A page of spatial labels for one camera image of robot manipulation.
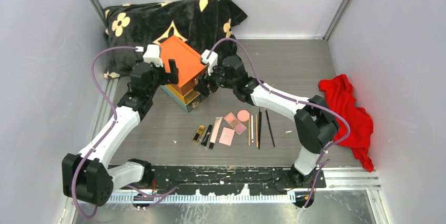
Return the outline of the orange drawer organizer box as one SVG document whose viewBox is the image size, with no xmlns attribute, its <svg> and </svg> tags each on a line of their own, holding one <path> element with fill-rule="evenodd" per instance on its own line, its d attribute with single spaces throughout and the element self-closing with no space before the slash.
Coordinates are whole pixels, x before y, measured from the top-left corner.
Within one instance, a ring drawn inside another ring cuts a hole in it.
<svg viewBox="0 0 446 224">
<path fill-rule="evenodd" d="M 161 86 L 161 89 L 189 113 L 205 99 L 194 87 L 207 67 L 201 63 L 200 54 L 176 36 L 166 39 L 160 44 L 160 48 L 160 57 L 166 64 L 167 71 L 170 71 L 170 59 L 175 60 L 178 69 L 178 83 Z"/>
</svg>

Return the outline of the pink cream tube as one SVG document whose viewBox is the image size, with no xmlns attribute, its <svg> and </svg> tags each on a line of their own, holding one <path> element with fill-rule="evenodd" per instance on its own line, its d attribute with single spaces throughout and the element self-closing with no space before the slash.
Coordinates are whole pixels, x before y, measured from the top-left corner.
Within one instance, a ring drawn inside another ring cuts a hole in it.
<svg viewBox="0 0 446 224">
<path fill-rule="evenodd" d="M 211 135 L 210 135 L 209 149 L 213 149 L 213 147 L 216 143 L 222 119 L 223 119 L 223 117 L 216 117 L 216 119 L 215 119 L 212 131 L 211 131 Z"/>
</svg>

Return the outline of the gold lipstick case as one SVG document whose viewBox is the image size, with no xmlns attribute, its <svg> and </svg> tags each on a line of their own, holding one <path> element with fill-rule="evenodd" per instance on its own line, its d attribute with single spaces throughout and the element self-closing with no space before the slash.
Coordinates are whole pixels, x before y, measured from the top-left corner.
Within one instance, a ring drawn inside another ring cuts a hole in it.
<svg viewBox="0 0 446 224">
<path fill-rule="evenodd" d="M 204 131 L 205 131 L 206 127 L 204 125 L 199 125 L 198 129 L 196 130 L 192 141 L 193 142 L 198 142 L 201 138 L 201 136 L 203 135 Z"/>
</svg>

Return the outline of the round pink blush compact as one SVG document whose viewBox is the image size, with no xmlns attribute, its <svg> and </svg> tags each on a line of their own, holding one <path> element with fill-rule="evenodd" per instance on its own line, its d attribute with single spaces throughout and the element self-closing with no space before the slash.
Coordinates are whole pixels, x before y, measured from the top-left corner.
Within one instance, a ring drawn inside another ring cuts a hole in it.
<svg viewBox="0 0 446 224">
<path fill-rule="evenodd" d="M 240 121 L 240 122 L 242 122 L 242 123 L 245 123 L 245 122 L 247 122 L 249 119 L 250 119 L 250 113 L 249 113 L 249 111 L 247 111 L 247 110 L 240 110 L 238 113 L 237 113 L 237 119 Z"/>
</svg>

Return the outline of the pink eyeshadow palette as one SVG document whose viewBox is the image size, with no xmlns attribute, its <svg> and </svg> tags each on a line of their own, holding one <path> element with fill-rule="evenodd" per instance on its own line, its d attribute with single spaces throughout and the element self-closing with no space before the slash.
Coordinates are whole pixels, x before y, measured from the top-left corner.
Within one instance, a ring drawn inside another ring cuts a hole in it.
<svg viewBox="0 0 446 224">
<path fill-rule="evenodd" d="M 246 130 L 246 126 L 233 113 L 228 113 L 224 120 L 238 135 Z"/>
</svg>

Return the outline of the black mascara tube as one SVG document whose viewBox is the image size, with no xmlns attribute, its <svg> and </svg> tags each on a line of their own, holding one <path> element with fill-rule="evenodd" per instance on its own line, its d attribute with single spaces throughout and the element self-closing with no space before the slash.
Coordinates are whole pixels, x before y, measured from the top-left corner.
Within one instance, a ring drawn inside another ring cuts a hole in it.
<svg viewBox="0 0 446 224">
<path fill-rule="evenodd" d="M 203 137 L 203 139 L 202 139 L 202 141 L 201 141 L 201 145 L 203 145 L 203 146 L 205 146 L 205 147 L 207 146 L 209 137 L 210 137 L 210 135 L 211 135 L 211 133 L 212 133 L 212 128 L 213 128 L 213 125 L 210 124 L 210 125 L 208 126 L 208 128 L 207 128 L 205 134 L 204 134 L 204 137 Z"/>
</svg>

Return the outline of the pink square card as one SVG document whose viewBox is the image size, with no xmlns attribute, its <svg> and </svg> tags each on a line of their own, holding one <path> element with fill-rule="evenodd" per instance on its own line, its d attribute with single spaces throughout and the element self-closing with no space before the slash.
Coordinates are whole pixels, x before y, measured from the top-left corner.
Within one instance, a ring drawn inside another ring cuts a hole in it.
<svg viewBox="0 0 446 224">
<path fill-rule="evenodd" d="M 233 129 L 224 127 L 219 138 L 219 143 L 226 146 L 231 146 L 234 135 L 235 131 Z"/>
</svg>

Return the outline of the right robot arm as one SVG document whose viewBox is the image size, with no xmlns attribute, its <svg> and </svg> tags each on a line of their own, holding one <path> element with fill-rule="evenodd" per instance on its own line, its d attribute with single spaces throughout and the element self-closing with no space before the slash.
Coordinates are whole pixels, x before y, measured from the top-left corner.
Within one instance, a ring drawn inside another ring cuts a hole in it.
<svg viewBox="0 0 446 224">
<path fill-rule="evenodd" d="M 272 110 L 293 121 L 301 149 L 291 167 L 290 177 L 297 187 L 306 187 L 314 177 L 324 147 L 339 130 L 325 99 L 318 95 L 299 97 L 277 90 L 249 76 L 238 56 L 226 57 L 221 64 L 217 59 L 214 52 L 202 53 L 200 61 L 207 66 L 207 72 L 198 78 L 194 89 L 205 96 L 219 87 L 231 89 L 239 101 Z"/>
</svg>

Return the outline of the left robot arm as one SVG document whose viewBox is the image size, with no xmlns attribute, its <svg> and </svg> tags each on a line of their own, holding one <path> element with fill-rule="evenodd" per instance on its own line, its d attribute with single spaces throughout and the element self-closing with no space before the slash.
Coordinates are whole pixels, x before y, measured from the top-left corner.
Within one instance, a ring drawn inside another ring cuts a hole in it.
<svg viewBox="0 0 446 224">
<path fill-rule="evenodd" d="M 117 189 L 128 185 L 146 189 L 152 185 L 154 173 L 147 161 L 133 158 L 120 166 L 108 166 L 124 139 L 148 114 L 158 87 L 178 83 L 175 60 L 169 59 L 168 65 L 168 72 L 146 62 L 133 68 L 128 90 L 106 126 L 78 154 L 63 158 L 65 196 L 100 207 Z"/>
</svg>

